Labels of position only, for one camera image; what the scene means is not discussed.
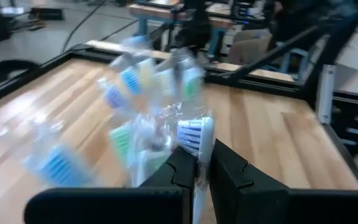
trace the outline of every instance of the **blue bristles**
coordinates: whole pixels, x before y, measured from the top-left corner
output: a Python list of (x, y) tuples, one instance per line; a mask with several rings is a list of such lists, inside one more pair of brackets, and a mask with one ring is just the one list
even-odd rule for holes
[(39, 167), (39, 172), (44, 179), (57, 186), (81, 187), (92, 181), (86, 169), (64, 146), (56, 146)]
[(114, 109), (123, 107), (127, 104), (127, 100), (114, 85), (111, 85), (106, 89), (104, 97), (108, 104)]
[(133, 69), (128, 68), (123, 71), (121, 73), (121, 80), (133, 95), (141, 93), (142, 89), (140, 87), (139, 79)]
[(201, 121), (179, 121), (177, 141), (190, 152), (198, 152), (201, 144)]

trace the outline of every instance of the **toothbrush head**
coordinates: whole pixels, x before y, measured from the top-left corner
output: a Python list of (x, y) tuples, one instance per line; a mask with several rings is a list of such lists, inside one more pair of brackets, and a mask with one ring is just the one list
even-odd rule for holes
[(114, 147), (120, 160), (126, 164), (128, 151), (131, 146), (131, 125), (126, 123), (109, 133), (110, 145)]
[(201, 93), (201, 75), (196, 68), (189, 68), (183, 72), (182, 92), (185, 100), (193, 100)]
[(109, 85), (106, 88), (104, 98), (106, 99), (108, 105), (114, 109), (128, 105), (128, 101), (115, 85)]
[(158, 72), (154, 75), (154, 78), (163, 96), (173, 96), (175, 94), (175, 77), (173, 69)]
[(184, 149), (205, 156), (212, 152), (214, 142), (214, 120), (210, 117), (179, 121), (177, 139)]
[(61, 187), (83, 187), (94, 182), (90, 168), (64, 145), (54, 146), (37, 168), (43, 179)]
[(127, 89), (133, 94), (138, 95), (142, 89), (140, 87), (139, 78), (137, 77), (133, 68), (128, 68), (120, 74), (122, 82), (125, 84)]
[(153, 85), (154, 61), (151, 58), (143, 60), (139, 65), (139, 81), (143, 89), (150, 89)]

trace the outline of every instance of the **toothbrush package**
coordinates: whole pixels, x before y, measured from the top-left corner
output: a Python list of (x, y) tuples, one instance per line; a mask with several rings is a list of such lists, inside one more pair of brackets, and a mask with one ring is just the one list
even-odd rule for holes
[[(193, 223), (204, 210), (214, 147), (214, 118), (204, 104), (202, 66), (187, 49), (177, 49), (156, 64), (144, 37), (126, 39), (125, 53), (111, 63), (119, 83), (102, 80), (103, 97), (112, 108), (110, 147), (138, 187), (156, 172), (179, 145), (197, 158)], [(141, 98), (146, 107), (139, 107)], [(126, 116), (117, 116), (117, 110)]]
[(29, 119), (4, 135), (11, 154), (29, 173), (51, 187), (96, 187), (99, 181), (91, 166), (60, 139), (60, 123)]

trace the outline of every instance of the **wooden tabletop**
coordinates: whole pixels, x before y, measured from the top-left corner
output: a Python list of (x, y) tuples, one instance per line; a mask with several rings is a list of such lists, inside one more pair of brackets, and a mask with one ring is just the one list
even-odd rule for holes
[[(172, 6), (174, 4), (176, 4), (178, 1), (177, 0), (154, 0), (151, 1), (152, 3), (156, 3), (156, 4), (161, 4), (161, 5), (169, 5)], [(207, 11), (209, 12), (215, 12), (215, 13), (219, 13), (219, 11), (217, 9), (220, 8), (215, 8), (212, 7), (211, 9), (207, 9)], [(132, 15), (134, 16), (150, 16), (150, 17), (154, 17), (154, 18), (161, 18), (161, 19), (171, 19), (172, 15), (169, 9), (161, 9), (161, 8), (157, 8), (157, 7), (152, 7), (152, 6), (141, 6), (139, 4), (133, 4), (129, 6), (129, 10), (131, 12)], [(178, 16), (178, 19), (183, 21), (186, 19), (186, 14), (183, 12)], [(218, 17), (213, 17), (211, 16), (209, 18), (211, 25), (217, 28), (222, 28), (222, 29), (227, 29), (230, 28), (230, 26), (232, 26), (232, 22), (230, 19), (223, 19), (223, 18), (218, 18)]]
[[(255, 74), (288, 79), (281, 73)], [(64, 121), (62, 140), (93, 166), (105, 186), (122, 186), (125, 173), (107, 137), (112, 111), (95, 84), (100, 77), (114, 79), (116, 74), (105, 64), (67, 61), (0, 100), (0, 130), (9, 127), (25, 135), (28, 130), (23, 124), (29, 118)], [(305, 102), (219, 85), (206, 85), (204, 93), (216, 120), (216, 137), (266, 174), (293, 188), (358, 189)], [(26, 202), (45, 185), (8, 150), (0, 142), (0, 223), (22, 223)], [(202, 223), (215, 222), (208, 200)]]

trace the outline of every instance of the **floor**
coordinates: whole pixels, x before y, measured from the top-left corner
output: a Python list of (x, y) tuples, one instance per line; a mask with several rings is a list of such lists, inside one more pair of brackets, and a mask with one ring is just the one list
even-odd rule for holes
[[(47, 1), (51, 5), (64, 8), (65, 21), (48, 22), (47, 28), (34, 32), (20, 32), (14, 34), (9, 40), (0, 42), (0, 61), (21, 58), (43, 63), (50, 60), (61, 52), (63, 43), (71, 30), (87, 13), (93, 10), (93, 7), (88, 7), (84, 2), (70, 0), (33, 1)], [(8, 6), (7, 2), (8, 0), (0, 0), (0, 5)], [(17, 0), (17, 5), (29, 8), (31, 0)], [(103, 6), (77, 30), (68, 47), (88, 40), (101, 39), (134, 20), (135, 18), (130, 15), (127, 8), (118, 8), (113, 4)], [(137, 26), (137, 23), (129, 26), (117, 35), (110, 37), (108, 41), (120, 42), (123, 38), (132, 36), (137, 31)], [(233, 30), (229, 32), (225, 42), (230, 43), (233, 33), (235, 33)], [(358, 69), (358, 34), (354, 36), (337, 62)], [(358, 79), (348, 86), (348, 91), (358, 93)]]

